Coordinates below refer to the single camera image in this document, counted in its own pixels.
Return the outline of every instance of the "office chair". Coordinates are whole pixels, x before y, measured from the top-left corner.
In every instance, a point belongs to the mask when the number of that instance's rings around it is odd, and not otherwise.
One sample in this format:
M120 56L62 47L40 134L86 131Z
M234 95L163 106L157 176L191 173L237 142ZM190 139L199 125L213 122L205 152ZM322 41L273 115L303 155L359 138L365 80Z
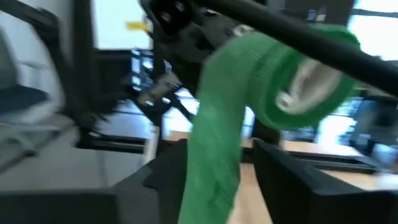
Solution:
M10 48L7 47L6 34L0 29L0 143L7 139L16 140L22 144L23 151L27 155L33 156L37 150L25 133L37 131L58 133L59 128L17 121L33 106L46 103L49 96L44 91L20 85L16 63ZM34 62L20 62L20 64L28 66L35 73L44 68Z

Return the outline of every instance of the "sticker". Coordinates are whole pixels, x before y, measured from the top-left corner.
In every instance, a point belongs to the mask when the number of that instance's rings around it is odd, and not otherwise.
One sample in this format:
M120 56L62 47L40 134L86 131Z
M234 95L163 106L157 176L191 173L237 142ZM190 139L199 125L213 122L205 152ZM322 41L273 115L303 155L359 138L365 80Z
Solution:
M148 26L143 22L126 22L126 27L128 30L149 31Z

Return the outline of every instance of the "gray floor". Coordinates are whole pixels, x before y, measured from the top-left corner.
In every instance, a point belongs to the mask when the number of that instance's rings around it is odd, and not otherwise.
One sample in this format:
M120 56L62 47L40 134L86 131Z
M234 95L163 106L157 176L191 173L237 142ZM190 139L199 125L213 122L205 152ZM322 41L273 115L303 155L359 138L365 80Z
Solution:
M76 130L71 129L40 151L0 175L0 190L72 189L103 187L98 156L104 157L108 185L137 169L141 156L119 152L76 149Z

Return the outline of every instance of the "wooden table surface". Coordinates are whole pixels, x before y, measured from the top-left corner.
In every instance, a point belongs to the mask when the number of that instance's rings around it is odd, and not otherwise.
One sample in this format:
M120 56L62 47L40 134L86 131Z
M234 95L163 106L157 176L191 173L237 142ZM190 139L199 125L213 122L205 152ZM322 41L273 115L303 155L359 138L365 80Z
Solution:
M174 131L167 139L169 141L178 141L181 138L188 138L188 133ZM251 147L251 144L252 141L250 139L246 139L242 143L244 147ZM358 151L349 146L322 146L314 143L292 141L284 141L282 145L288 151L360 156ZM377 189L376 178L372 175L337 171L324 172L365 190ZM241 164L241 183L235 198L235 208L228 223L272 224L252 164Z

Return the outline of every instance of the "chair backrest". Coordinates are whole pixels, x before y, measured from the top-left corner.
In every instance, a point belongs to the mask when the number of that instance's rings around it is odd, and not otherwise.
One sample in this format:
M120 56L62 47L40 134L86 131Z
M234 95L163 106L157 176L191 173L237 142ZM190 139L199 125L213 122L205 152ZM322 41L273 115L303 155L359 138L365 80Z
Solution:
M18 69L8 43L6 33L0 28L0 90L18 85Z

